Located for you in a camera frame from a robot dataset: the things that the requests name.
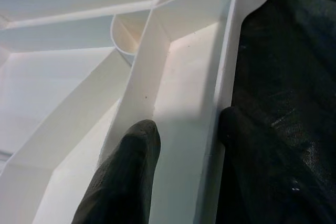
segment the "white plastic surface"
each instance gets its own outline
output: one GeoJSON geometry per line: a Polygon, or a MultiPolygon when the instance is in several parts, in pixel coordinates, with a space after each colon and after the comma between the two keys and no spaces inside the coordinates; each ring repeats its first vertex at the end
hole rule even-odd
{"type": "Polygon", "coordinates": [[[215,125],[231,103],[240,26],[265,1],[0,0],[0,150],[14,153],[1,222],[71,223],[97,165],[153,119],[150,224],[214,223],[215,125]]]}

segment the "white plastic part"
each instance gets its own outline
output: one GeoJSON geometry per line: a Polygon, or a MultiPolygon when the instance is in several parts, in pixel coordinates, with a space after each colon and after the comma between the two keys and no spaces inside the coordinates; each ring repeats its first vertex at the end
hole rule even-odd
{"type": "Polygon", "coordinates": [[[265,1],[0,0],[0,150],[15,153],[0,176],[1,221],[71,223],[95,167],[153,119],[150,224],[214,223],[215,125],[231,103],[241,24],[265,1]]]}

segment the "plastic compartment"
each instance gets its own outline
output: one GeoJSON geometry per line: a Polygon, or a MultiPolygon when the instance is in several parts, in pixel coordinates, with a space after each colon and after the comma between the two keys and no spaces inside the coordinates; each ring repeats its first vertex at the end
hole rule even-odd
{"type": "Polygon", "coordinates": [[[0,176],[2,221],[70,223],[97,164],[153,119],[150,223],[213,223],[215,125],[231,102],[240,26],[264,1],[0,0],[0,120],[19,132],[8,150],[25,143],[0,176]]]}

